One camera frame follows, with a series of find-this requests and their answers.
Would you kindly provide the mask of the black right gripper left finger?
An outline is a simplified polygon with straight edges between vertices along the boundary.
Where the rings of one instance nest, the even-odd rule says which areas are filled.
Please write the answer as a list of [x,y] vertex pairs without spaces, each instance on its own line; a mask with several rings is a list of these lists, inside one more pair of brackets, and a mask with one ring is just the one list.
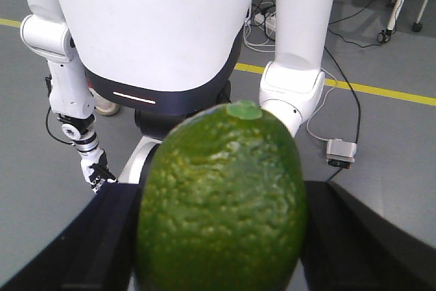
[[127,290],[140,197],[135,184],[103,187],[2,290]]

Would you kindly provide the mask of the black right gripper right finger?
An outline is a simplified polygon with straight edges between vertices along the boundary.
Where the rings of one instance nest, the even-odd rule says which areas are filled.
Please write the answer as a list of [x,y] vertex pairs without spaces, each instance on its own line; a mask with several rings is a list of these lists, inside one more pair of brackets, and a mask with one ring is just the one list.
[[310,290],[434,290],[435,248],[335,182],[305,181],[309,220],[301,255]]

